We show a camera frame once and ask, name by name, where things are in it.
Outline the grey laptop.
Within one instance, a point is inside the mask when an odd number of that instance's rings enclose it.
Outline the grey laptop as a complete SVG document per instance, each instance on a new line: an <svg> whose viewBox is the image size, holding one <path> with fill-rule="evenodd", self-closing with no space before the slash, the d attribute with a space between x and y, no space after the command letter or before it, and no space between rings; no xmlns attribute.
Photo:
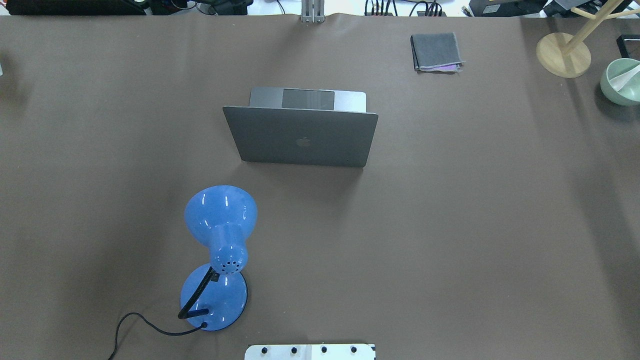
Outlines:
<svg viewBox="0 0 640 360"><path fill-rule="evenodd" d="M257 86L249 105L222 108L242 161L365 167L378 115L366 94Z"/></svg>

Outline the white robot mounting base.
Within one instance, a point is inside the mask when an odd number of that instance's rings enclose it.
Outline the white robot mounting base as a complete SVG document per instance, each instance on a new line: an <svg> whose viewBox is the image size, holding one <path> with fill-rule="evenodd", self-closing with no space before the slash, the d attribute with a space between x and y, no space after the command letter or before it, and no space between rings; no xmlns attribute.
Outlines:
<svg viewBox="0 0 640 360"><path fill-rule="evenodd" d="M247 347L245 360L375 360L374 344L254 344Z"/></svg>

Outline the green bowl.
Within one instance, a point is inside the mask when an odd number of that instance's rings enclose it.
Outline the green bowl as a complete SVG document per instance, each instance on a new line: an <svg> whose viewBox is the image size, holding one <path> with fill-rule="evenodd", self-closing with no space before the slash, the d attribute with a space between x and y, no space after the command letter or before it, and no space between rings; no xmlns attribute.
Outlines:
<svg viewBox="0 0 640 360"><path fill-rule="evenodd" d="M599 80L602 94L621 106L640 104L639 64L632 58L619 58L608 64Z"/></svg>

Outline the wooden stand with round base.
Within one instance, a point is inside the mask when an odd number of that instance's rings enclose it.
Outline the wooden stand with round base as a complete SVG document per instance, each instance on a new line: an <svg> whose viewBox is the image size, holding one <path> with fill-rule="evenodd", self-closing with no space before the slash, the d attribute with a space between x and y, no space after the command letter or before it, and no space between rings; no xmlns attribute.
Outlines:
<svg viewBox="0 0 640 360"><path fill-rule="evenodd" d="M539 63L553 75L562 78L582 76L592 61L589 48L584 43L588 35L605 20L640 13L638 8L615 13L615 8L621 3L621 0L608 0L595 14L572 7L571 12L589 20L576 35L554 32L542 37L535 46L535 55Z"/></svg>

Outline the blue desk lamp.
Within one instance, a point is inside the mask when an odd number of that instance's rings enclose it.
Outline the blue desk lamp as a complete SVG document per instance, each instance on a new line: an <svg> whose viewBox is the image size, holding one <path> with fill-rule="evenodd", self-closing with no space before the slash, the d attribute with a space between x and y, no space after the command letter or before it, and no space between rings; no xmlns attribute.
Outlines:
<svg viewBox="0 0 640 360"><path fill-rule="evenodd" d="M258 207L244 189L218 185L189 199L185 224L209 260L186 278L179 319L208 332L228 328L242 315L249 288L242 270L249 260L246 241L258 219Z"/></svg>

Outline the folded grey cloth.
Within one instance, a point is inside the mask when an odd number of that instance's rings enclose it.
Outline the folded grey cloth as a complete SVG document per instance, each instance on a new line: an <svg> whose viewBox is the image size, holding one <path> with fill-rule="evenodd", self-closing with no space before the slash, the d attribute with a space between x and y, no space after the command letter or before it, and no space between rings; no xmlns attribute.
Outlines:
<svg viewBox="0 0 640 360"><path fill-rule="evenodd" d="M417 72L459 73L462 60L454 32L412 34L413 67Z"/></svg>

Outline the aluminium frame post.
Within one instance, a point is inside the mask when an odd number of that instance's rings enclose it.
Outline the aluminium frame post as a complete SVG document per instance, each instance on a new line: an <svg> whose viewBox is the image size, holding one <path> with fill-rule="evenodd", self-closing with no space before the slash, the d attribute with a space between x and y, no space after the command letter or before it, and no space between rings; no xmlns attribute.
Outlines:
<svg viewBox="0 0 640 360"><path fill-rule="evenodd" d="M321 24L325 22L324 0L302 0L301 22L306 24Z"/></svg>

